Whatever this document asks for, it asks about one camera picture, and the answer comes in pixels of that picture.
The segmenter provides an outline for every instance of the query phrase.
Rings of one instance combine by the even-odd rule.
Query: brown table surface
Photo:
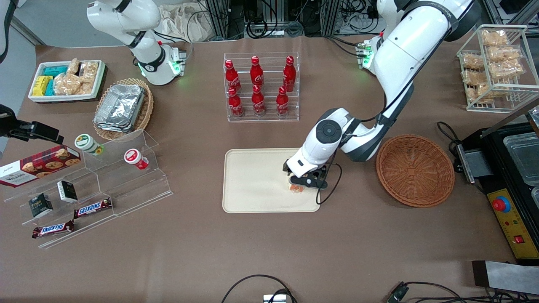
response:
[[[455,59],[463,43],[443,43],[432,56],[387,137],[418,134],[446,150],[449,140],[437,131],[437,121],[448,122],[463,139],[502,118],[464,110]],[[300,121],[228,123],[223,53],[270,51],[300,52]],[[142,78],[127,47],[37,48],[38,63],[74,57],[103,60],[109,68],[106,86]],[[196,44],[184,77],[150,87],[155,107],[146,130],[162,147],[160,167],[174,195],[48,250],[38,249],[30,231],[20,225],[19,207],[2,203],[4,302],[219,302],[233,283],[255,273],[282,279],[300,302],[380,302],[401,280],[431,281],[461,295],[484,295],[473,286],[470,261],[513,261],[485,196],[463,176],[457,176],[443,204],[409,208],[382,188],[374,160],[353,163],[341,152],[336,158],[344,168],[341,183],[317,212],[223,211],[223,165],[229,149],[298,147],[329,108],[344,107],[364,119],[382,108],[376,78],[323,38]],[[18,117],[59,128],[70,144],[80,133],[94,133],[95,106],[39,105],[25,99]],[[11,139],[2,164],[53,145]],[[271,280],[252,279],[236,287],[227,302],[260,302],[263,294],[278,288]],[[422,286],[409,294],[448,295]]]

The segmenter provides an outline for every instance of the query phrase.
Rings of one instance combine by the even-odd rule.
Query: wire basket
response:
[[[116,82],[115,84],[112,84],[111,86],[109,86],[109,88],[107,88],[107,90],[101,96],[101,99],[99,100],[99,103],[95,112],[96,113],[98,112],[99,108],[101,107],[101,104],[103,103],[103,100],[105,99],[105,96],[110,91],[110,88],[116,84],[138,85],[144,88],[146,92],[144,94],[144,99],[143,99],[144,103],[142,104],[142,107],[140,109],[139,116],[137,117],[137,120],[136,120],[135,129],[133,129],[133,131],[139,130],[139,129],[145,129],[148,123],[150,122],[151,112],[154,109],[154,96],[151,94],[151,91],[148,85],[144,83],[144,81],[142,80],[129,78],[129,79],[120,80]],[[107,140],[118,139],[119,137],[127,134],[127,133],[122,133],[122,132],[113,132],[111,130],[104,130],[97,127],[97,125],[95,124],[94,124],[94,128],[97,134],[101,138],[107,139]]]
[[[530,53],[526,39],[525,25],[490,25],[484,24],[478,27],[474,34],[464,43],[457,52],[461,72],[467,71],[464,64],[466,54],[481,56],[485,71],[486,82],[479,94],[476,86],[471,86],[463,81],[466,93],[466,110],[472,112],[509,113],[524,105],[526,102],[539,97],[539,78]],[[507,45],[520,49],[523,58],[519,63],[526,71],[519,77],[507,77],[495,79],[489,71],[492,63],[486,55],[488,46],[481,39],[481,32],[503,30],[507,35]]]
[[[416,135],[389,139],[378,152],[376,171],[393,198],[427,208],[445,201],[455,185],[453,165],[434,142]]]

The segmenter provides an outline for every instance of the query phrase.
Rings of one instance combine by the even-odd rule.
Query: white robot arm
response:
[[[86,15],[95,29],[131,49],[150,83],[164,85],[181,74],[178,49],[160,45],[151,32],[161,21],[152,0],[100,0],[88,5]]]
[[[410,99],[412,80],[425,62],[444,39],[460,38],[479,18],[473,0],[378,0],[377,4],[383,8],[384,19],[402,19],[394,30],[388,26],[383,40],[375,37],[366,42],[374,53],[367,68],[378,78],[389,104],[376,116],[372,128],[344,108],[326,111],[303,146],[285,163],[284,169],[296,180],[320,169],[337,148],[352,161],[370,159]]]

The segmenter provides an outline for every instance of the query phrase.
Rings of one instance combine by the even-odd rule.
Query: red bottle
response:
[[[254,114],[258,117],[263,116],[266,113],[266,105],[264,104],[264,96],[260,92],[259,85],[253,85],[253,95],[251,96],[253,101]]]
[[[285,70],[282,73],[283,85],[287,92],[294,91],[294,84],[296,83],[296,68],[294,67],[294,57],[286,57]]]
[[[277,95],[277,115],[281,118],[288,116],[288,96],[284,86],[279,87],[279,94]]]
[[[234,117],[240,118],[245,114],[243,106],[241,106],[241,99],[236,95],[236,89],[233,87],[229,88],[229,107],[230,113]]]
[[[236,89],[236,92],[241,91],[241,83],[239,82],[239,75],[236,69],[234,68],[234,64],[232,63],[232,60],[225,61],[225,67],[226,67],[226,83],[228,84],[229,88],[233,87]]]
[[[257,56],[251,57],[251,82],[253,85],[259,85],[260,89],[264,88],[264,71],[260,67],[260,60]]]

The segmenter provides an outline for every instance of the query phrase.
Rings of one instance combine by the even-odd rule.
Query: cookie box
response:
[[[65,145],[58,145],[0,167],[0,184],[18,187],[78,163],[79,153]]]

